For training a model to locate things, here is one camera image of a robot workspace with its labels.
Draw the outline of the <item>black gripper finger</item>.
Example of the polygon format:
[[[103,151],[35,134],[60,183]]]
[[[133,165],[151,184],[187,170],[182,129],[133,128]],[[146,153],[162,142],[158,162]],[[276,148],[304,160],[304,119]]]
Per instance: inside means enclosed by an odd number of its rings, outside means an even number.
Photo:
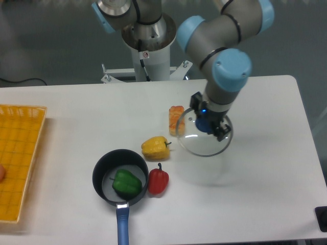
[[[214,135],[216,136],[219,142],[224,140],[229,133],[230,126],[224,121],[219,122],[219,125],[214,129]]]
[[[203,100],[200,92],[196,92],[191,96],[190,108],[193,109],[196,114],[199,114],[202,111]]]

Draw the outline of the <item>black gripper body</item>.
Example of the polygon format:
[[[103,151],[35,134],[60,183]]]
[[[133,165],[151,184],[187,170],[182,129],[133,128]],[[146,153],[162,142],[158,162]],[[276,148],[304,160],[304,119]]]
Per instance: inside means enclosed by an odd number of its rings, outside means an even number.
[[[214,134],[219,122],[224,121],[227,114],[227,105],[216,104],[212,101],[203,101],[203,109],[197,115],[196,127],[201,132]]]

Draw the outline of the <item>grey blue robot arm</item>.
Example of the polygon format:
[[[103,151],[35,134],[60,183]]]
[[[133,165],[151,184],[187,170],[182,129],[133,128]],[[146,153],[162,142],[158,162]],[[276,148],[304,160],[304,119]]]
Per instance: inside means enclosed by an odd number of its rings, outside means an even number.
[[[121,32],[138,81],[169,78],[170,61],[164,53],[177,41],[207,80],[204,92],[190,101],[197,128],[218,141],[232,132],[225,118],[252,70],[236,45],[272,26],[270,1],[218,1],[217,18],[192,16],[178,27],[163,13],[161,1],[95,1],[92,9],[107,33]]]

